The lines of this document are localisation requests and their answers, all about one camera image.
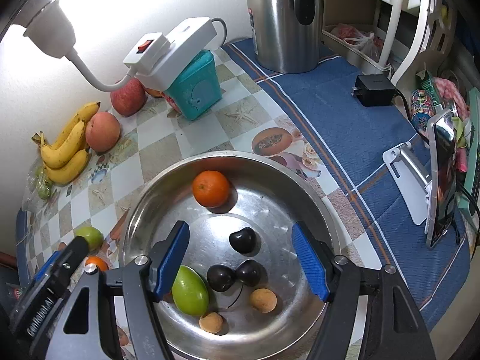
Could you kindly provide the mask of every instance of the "black charger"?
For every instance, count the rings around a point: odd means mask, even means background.
[[[352,96],[360,100],[364,107],[391,105],[399,90],[383,74],[361,74],[355,80]]]

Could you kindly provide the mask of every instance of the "teal container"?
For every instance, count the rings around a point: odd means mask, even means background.
[[[222,98],[213,54],[201,50],[164,91],[169,104],[194,120]]]

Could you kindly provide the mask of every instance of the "red switch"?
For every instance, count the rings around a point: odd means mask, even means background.
[[[138,51],[137,51],[137,54],[141,54],[143,53],[148,46],[150,46],[150,43],[153,42],[153,39],[149,39],[149,40],[146,40],[144,44],[141,44],[140,46],[138,46]]]

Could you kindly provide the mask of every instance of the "blue gripper pad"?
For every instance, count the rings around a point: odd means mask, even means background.
[[[43,264],[43,266],[40,268],[40,270],[37,272],[37,274],[33,277],[33,280],[39,280],[44,273],[47,271],[49,266],[57,259],[57,257],[60,255],[60,251],[57,250],[53,252],[53,254],[49,257],[49,259]]]
[[[173,282],[177,277],[177,272],[182,264],[189,241],[190,229],[184,222],[172,241],[160,268],[157,270],[157,286],[154,290],[154,297],[157,300],[161,300],[164,295],[170,292]]]
[[[300,265],[307,276],[311,292],[324,302],[328,299],[330,291],[326,283],[325,268],[317,258],[309,240],[305,237],[302,227],[295,223],[292,226],[292,244],[297,254]]]

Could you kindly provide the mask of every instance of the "phone screen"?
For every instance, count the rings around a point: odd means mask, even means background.
[[[433,127],[437,149],[438,188],[437,211],[435,225],[431,237],[431,245],[452,223],[455,179],[457,166],[455,164],[455,132],[450,114],[442,117]]]

